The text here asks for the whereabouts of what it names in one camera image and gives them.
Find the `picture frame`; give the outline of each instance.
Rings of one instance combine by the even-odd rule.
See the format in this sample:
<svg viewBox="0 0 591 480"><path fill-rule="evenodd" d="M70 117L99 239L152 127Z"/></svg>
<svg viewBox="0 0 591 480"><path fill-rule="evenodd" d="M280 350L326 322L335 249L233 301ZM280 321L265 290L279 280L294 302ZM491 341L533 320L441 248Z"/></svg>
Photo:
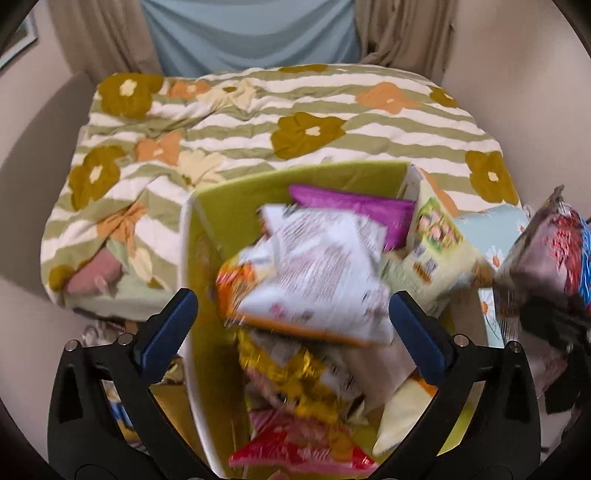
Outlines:
<svg viewBox="0 0 591 480"><path fill-rule="evenodd" d="M0 56L0 72L7 67L18 55L37 41L37 29L33 14L28 14L25 20L17 28L8 42L8 46Z"/></svg>

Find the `light blue curtain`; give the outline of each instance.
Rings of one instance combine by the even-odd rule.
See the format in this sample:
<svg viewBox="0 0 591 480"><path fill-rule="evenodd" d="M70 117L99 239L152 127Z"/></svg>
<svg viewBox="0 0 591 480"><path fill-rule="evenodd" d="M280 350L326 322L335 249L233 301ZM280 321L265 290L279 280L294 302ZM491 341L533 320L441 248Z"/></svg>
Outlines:
<svg viewBox="0 0 591 480"><path fill-rule="evenodd" d="M140 0L164 73L357 63L355 0Z"/></svg>

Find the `beige curtain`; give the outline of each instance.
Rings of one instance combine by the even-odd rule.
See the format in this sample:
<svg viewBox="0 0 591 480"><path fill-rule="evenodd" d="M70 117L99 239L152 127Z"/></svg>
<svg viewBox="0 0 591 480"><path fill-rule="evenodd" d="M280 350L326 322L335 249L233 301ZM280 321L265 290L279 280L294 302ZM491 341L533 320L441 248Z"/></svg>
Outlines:
<svg viewBox="0 0 591 480"><path fill-rule="evenodd" d="M49 0L74 72L100 83L116 72L162 74L139 0Z"/></svg>
<svg viewBox="0 0 591 480"><path fill-rule="evenodd" d="M361 63L424 75L440 83L453 39L457 0L356 0Z"/></svg>

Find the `striped comforter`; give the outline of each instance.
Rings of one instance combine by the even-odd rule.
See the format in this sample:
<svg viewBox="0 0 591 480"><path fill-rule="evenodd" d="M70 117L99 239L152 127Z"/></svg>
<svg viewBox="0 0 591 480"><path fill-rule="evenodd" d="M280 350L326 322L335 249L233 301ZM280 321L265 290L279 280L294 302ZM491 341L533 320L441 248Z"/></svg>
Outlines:
<svg viewBox="0 0 591 480"><path fill-rule="evenodd" d="M413 73L318 64L201 79L114 75L97 89L47 222L43 284L61 302L106 246L124 275L175 290L180 210L194 189L364 159L413 162L452 215L519 202L497 141Z"/></svg>

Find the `blue gripper pad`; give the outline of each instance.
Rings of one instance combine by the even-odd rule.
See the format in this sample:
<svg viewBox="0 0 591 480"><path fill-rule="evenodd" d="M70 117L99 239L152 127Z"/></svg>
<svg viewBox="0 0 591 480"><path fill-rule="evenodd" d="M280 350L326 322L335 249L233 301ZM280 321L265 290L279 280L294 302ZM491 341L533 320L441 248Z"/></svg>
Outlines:
<svg viewBox="0 0 591 480"><path fill-rule="evenodd" d="M451 337L406 291L392 295L388 311L421 376L428 384L438 387L454 360Z"/></svg>
<svg viewBox="0 0 591 480"><path fill-rule="evenodd" d="M142 379L160 382L197 318L197 296L181 288L163 310L152 315L136 335L134 359Z"/></svg>

